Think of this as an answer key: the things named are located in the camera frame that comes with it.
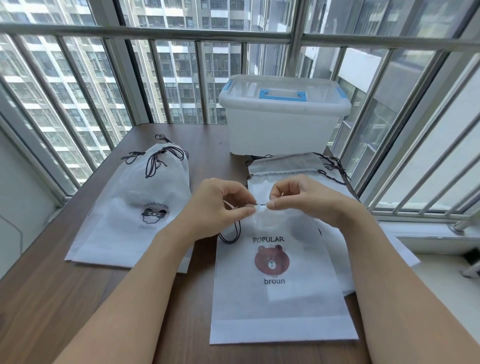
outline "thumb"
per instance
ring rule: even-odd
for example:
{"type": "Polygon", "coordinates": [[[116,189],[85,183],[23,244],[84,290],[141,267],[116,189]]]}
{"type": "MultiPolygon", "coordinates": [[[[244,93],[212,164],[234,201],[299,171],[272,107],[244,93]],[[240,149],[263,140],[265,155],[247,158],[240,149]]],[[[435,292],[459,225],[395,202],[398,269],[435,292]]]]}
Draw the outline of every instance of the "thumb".
{"type": "Polygon", "coordinates": [[[234,208],[233,210],[226,210],[225,215],[227,216],[227,219],[233,224],[235,221],[243,220],[244,218],[253,215],[255,212],[255,207],[244,206],[240,208],[234,208]]]}
{"type": "Polygon", "coordinates": [[[304,210],[305,203],[303,198],[300,195],[292,195],[292,196],[281,196],[278,198],[274,198],[267,202],[267,207],[270,210],[285,210],[287,208],[296,208],[297,210],[304,210]]]}

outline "hand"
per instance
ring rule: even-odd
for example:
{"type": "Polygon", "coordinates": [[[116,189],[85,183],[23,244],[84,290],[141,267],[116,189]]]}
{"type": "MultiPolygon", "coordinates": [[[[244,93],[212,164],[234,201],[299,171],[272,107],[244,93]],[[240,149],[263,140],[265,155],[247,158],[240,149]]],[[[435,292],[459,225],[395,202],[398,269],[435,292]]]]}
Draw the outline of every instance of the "hand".
{"type": "Polygon", "coordinates": [[[274,184],[267,207],[271,210],[296,208],[319,218],[334,228],[340,228],[352,211],[367,210],[357,200],[332,190],[300,174],[274,184]]]}
{"type": "Polygon", "coordinates": [[[255,197],[240,182],[210,178],[202,181],[172,224],[176,224],[178,229],[187,229],[193,243],[218,234],[256,211],[253,206],[227,210],[224,201],[234,207],[256,203],[255,197]]]}

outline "forearm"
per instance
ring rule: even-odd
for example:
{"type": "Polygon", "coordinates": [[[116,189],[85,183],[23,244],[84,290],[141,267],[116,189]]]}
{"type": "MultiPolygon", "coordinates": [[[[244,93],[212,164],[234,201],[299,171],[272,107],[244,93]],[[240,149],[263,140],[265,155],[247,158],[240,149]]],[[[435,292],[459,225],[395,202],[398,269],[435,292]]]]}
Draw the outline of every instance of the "forearm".
{"type": "Polygon", "coordinates": [[[374,363],[475,362],[480,348],[363,208],[340,228],[374,363]]]}
{"type": "Polygon", "coordinates": [[[150,364],[188,239],[165,227],[55,364],[150,364]]]}

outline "person's right hand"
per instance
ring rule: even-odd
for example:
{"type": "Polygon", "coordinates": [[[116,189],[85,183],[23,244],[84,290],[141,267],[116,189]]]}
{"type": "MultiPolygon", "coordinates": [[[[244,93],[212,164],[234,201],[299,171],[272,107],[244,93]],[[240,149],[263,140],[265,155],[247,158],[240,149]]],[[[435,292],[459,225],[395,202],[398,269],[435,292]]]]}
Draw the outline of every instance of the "person's right hand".
{"type": "Polygon", "coordinates": [[[332,190],[303,174],[275,183],[270,192],[270,201],[267,202],[267,207],[270,210],[296,208],[335,228],[340,228],[351,212],[367,212],[357,200],[332,190]]]}

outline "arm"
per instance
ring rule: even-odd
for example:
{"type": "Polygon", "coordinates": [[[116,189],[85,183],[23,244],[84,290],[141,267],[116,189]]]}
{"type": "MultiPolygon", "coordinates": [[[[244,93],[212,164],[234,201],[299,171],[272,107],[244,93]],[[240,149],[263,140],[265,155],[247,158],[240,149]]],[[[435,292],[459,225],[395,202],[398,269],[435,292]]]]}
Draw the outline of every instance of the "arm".
{"type": "Polygon", "coordinates": [[[358,201],[306,176],[279,181],[267,207],[339,228],[374,363],[476,363],[480,346],[396,252],[358,201]]]}
{"type": "Polygon", "coordinates": [[[252,206],[227,211],[224,200],[233,206],[255,203],[239,182],[203,181],[54,364],[150,364],[173,279],[187,249],[255,212],[252,206]]]}

